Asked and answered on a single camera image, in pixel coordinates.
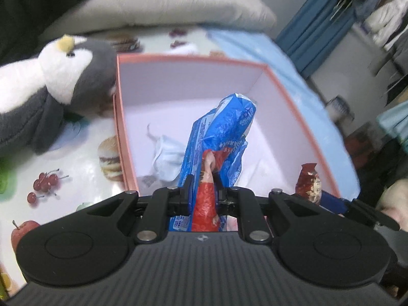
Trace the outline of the person's right hand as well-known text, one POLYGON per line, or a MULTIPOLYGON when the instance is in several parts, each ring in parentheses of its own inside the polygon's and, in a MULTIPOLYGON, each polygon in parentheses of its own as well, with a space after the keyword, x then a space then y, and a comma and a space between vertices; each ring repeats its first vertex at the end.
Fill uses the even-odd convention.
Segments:
POLYGON ((376 208, 408 231, 408 181, 397 180, 381 195, 376 208))

